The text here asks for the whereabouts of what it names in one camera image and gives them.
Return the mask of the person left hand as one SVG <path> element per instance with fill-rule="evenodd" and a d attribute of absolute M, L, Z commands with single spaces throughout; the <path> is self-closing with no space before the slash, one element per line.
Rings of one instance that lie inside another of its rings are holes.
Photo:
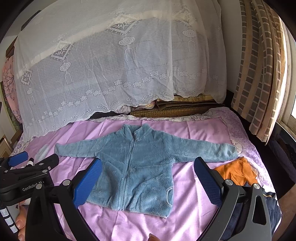
<path fill-rule="evenodd" d="M 23 203 L 24 201 L 19 204 L 20 213 L 16 218 L 16 226 L 19 229 L 18 240 L 20 241 L 25 241 L 26 236 L 27 208 Z"/>

